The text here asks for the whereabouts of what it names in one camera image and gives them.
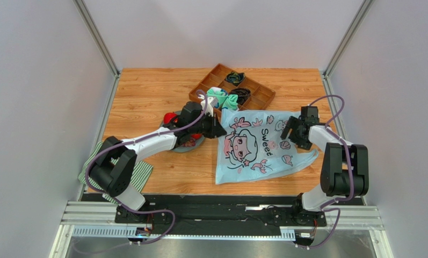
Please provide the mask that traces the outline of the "wooden compartment tray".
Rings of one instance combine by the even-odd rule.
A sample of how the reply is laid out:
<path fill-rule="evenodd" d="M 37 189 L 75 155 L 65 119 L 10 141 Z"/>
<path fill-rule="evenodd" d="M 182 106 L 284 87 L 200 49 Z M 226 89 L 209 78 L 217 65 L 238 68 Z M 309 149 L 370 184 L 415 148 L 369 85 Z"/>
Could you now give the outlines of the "wooden compartment tray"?
<path fill-rule="evenodd" d="M 245 74 L 244 81 L 239 86 L 234 86 L 224 79 L 232 71 L 237 72 L 221 63 L 217 64 L 189 93 L 191 101 L 201 102 L 197 96 L 197 91 L 207 92 L 211 87 L 224 89 L 228 94 L 237 88 L 247 88 L 251 91 L 251 97 L 243 105 L 238 105 L 239 110 L 265 110 L 272 103 L 276 92 L 271 88 L 258 83 Z"/>

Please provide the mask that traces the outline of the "green striped cloth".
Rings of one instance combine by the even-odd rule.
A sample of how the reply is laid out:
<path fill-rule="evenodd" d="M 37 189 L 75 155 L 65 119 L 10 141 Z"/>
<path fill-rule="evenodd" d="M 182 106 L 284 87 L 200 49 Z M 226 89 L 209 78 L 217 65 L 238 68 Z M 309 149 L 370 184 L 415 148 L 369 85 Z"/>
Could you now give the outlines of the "green striped cloth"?
<path fill-rule="evenodd" d="M 93 149 L 93 152 L 88 157 L 87 161 L 84 163 L 83 168 L 81 170 L 81 173 L 78 176 L 78 180 L 84 185 L 88 186 L 85 180 L 85 172 L 87 169 L 87 166 L 91 162 L 91 160 L 103 149 L 104 141 L 100 141 L 96 144 L 95 148 Z M 131 176 L 130 184 L 139 192 L 141 192 L 149 179 L 151 173 L 153 171 L 153 166 L 144 162 L 140 161 L 138 162 L 133 169 L 133 173 Z"/>

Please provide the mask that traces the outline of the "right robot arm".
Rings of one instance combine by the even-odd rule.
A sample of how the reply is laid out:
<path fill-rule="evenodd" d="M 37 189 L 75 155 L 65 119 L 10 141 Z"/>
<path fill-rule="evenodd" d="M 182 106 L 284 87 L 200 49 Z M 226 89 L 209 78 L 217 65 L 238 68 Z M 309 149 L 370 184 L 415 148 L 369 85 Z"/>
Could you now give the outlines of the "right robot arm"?
<path fill-rule="evenodd" d="M 307 151 L 315 145 L 324 153 L 320 183 L 299 194 L 292 205 L 291 218 L 296 224 L 315 224 L 326 207 L 367 194 L 367 147 L 344 140 L 327 123 L 321 123 L 317 107 L 303 106 L 298 117 L 291 116 L 281 139 Z"/>

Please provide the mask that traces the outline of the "red apple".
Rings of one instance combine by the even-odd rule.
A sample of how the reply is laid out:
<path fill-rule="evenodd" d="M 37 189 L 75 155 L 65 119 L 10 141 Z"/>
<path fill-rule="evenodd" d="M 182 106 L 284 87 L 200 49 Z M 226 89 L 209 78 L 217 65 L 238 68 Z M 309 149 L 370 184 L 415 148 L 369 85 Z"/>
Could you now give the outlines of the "red apple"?
<path fill-rule="evenodd" d="M 176 122 L 178 115 L 175 112 L 166 113 L 163 117 L 163 124 Z"/>

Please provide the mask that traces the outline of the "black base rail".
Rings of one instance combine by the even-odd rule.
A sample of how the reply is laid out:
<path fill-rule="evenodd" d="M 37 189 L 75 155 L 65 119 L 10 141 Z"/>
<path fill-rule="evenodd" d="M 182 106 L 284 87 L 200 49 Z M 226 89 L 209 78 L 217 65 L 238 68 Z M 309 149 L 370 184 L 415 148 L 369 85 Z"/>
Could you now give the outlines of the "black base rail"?
<path fill-rule="evenodd" d="M 281 226 L 325 227 L 322 213 L 293 208 L 296 196 L 145 195 L 135 214 L 119 206 L 115 223 L 151 226 L 151 233 L 220 237 L 271 237 Z"/>

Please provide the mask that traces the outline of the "light blue cartoon plastic bag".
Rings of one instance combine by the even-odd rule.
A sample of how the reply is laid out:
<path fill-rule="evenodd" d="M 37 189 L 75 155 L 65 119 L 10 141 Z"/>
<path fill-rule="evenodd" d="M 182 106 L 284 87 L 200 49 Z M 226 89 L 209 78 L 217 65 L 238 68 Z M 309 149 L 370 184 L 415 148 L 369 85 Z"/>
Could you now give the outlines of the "light blue cartoon plastic bag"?
<path fill-rule="evenodd" d="M 283 177 L 311 165 L 318 150 L 299 150 L 281 139 L 290 117 L 299 112 L 222 110 L 227 134 L 218 140 L 215 183 L 241 183 Z"/>

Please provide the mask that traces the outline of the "red-orange pear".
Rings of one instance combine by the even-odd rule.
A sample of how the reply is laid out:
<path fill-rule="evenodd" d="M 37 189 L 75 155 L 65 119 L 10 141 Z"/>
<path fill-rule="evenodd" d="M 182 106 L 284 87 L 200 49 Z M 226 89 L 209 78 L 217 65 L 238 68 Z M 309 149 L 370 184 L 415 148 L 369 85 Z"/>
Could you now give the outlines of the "red-orange pear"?
<path fill-rule="evenodd" d="M 193 138 L 194 140 L 198 140 L 202 137 L 202 134 L 193 134 L 191 135 L 191 138 Z"/>

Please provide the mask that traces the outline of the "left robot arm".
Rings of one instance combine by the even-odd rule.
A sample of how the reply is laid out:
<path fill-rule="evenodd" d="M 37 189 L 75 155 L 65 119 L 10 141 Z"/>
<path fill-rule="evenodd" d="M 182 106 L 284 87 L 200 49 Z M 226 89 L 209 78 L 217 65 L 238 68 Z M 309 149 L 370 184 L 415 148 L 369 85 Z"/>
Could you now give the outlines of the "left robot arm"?
<path fill-rule="evenodd" d="M 152 155 L 180 147 L 195 134 L 209 139 L 227 134 L 210 104 L 187 102 L 179 114 L 159 129 L 140 137 L 128 140 L 107 138 L 87 165 L 85 181 L 87 184 L 95 182 L 100 192 L 125 209 L 138 211 L 146 199 L 131 184 L 135 165 Z"/>

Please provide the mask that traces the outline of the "black patterned sock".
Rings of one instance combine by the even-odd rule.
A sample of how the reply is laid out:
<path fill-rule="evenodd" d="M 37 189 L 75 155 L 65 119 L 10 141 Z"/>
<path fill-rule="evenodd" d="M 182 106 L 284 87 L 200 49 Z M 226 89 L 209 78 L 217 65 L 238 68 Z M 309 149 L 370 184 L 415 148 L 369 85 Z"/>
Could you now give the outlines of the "black patterned sock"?
<path fill-rule="evenodd" d="M 229 93 L 229 97 L 237 105 L 243 105 L 251 97 L 251 91 L 247 88 L 233 89 Z"/>

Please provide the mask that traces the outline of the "teal sock with blue logo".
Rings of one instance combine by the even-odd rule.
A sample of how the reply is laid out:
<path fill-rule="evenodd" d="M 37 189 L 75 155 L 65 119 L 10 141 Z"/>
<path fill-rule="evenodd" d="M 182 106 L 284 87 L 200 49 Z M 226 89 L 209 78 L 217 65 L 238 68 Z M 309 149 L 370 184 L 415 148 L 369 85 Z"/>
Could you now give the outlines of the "teal sock with blue logo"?
<path fill-rule="evenodd" d="M 215 104 L 215 108 L 221 109 L 221 106 L 225 102 L 225 100 L 228 98 L 228 93 L 219 87 L 211 87 L 207 91 L 208 97 L 214 97 L 217 100 L 217 103 Z"/>

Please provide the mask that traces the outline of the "dark blue-yellow sock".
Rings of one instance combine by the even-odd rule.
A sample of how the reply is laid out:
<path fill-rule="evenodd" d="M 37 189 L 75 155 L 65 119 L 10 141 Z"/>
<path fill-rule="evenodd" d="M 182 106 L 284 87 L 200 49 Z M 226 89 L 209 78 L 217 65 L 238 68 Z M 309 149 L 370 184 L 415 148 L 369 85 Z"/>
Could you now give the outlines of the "dark blue-yellow sock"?
<path fill-rule="evenodd" d="M 235 71 L 232 71 L 225 77 L 224 80 L 237 87 L 244 81 L 244 79 L 245 73 L 237 73 Z"/>

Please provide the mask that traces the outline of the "purple grape bunch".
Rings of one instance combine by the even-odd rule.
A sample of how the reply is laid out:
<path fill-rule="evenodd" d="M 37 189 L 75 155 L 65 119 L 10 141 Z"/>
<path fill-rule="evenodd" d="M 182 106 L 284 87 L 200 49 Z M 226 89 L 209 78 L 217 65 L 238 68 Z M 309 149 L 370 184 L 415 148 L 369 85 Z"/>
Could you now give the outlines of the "purple grape bunch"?
<path fill-rule="evenodd" d="M 189 141 L 183 143 L 181 146 L 182 147 L 186 147 L 186 148 L 195 147 L 196 146 L 196 140 L 194 140 L 193 138 L 191 138 Z"/>

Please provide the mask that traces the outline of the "teal and white sock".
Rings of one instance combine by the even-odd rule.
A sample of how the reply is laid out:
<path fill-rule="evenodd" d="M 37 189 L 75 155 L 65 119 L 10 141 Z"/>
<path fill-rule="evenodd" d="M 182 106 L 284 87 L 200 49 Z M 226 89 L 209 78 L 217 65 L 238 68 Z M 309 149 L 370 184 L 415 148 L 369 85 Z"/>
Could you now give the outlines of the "teal and white sock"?
<path fill-rule="evenodd" d="M 236 94 L 228 95 L 221 105 L 221 110 L 237 111 L 238 109 L 238 95 Z"/>

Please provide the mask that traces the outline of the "grey-green round plate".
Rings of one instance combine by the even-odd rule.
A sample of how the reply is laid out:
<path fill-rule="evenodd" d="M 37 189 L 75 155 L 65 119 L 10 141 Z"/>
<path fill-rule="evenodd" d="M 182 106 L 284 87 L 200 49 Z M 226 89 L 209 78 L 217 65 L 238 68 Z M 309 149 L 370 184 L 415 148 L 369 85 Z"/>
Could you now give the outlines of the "grey-green round plate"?
<path fill-rule="evenodd" d="M 180 113 L 181 113 L 181 110 L 166 113 L 163 117 L 163 120 L 162 120 L 160 126 L 167 124 L 175 116 L 180 115 Z M 189 141 L 187 141 L 187 142 L 183 143 L 182 145 L 172 149 L 171 151 L 176 152 L 176 153 L 186 153 L 186 152 L 189 152 L 189 151 L 192 151 L 192 150 L 198 148 L 204 142 L 204 140 L 205 140 L 205 137 L 202 134 L 193 134 L 193 135 L 191 135 Z"/>

